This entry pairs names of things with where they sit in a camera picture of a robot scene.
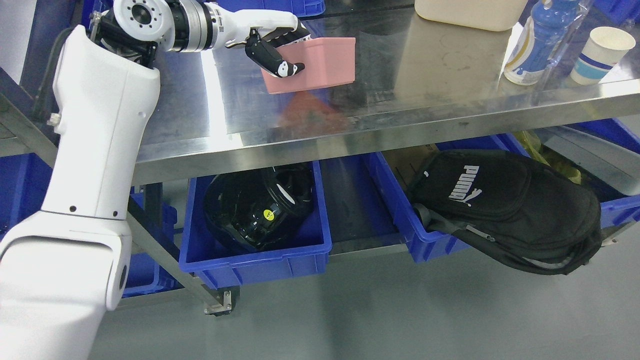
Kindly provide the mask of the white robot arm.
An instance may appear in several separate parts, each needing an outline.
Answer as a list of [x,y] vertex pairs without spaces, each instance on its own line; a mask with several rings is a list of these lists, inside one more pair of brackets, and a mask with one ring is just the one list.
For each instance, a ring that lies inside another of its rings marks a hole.
[[160,71],[101,47],[97,32],[58,36],[52,175],[41,208],[1,241],[3,360],[86,360],[128,280],[130,187]]

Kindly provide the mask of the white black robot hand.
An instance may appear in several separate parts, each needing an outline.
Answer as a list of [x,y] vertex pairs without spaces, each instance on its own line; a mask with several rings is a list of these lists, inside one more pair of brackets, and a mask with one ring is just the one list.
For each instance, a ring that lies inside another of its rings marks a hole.
[[213,50],[243,49],[251,61],[275,78],[295,76],[306,68],[304,63],[288,61],[278,51],[311,38],[310,31],[295,14],[272,9],[232,12],[215,2],[205,6],[212,15]]

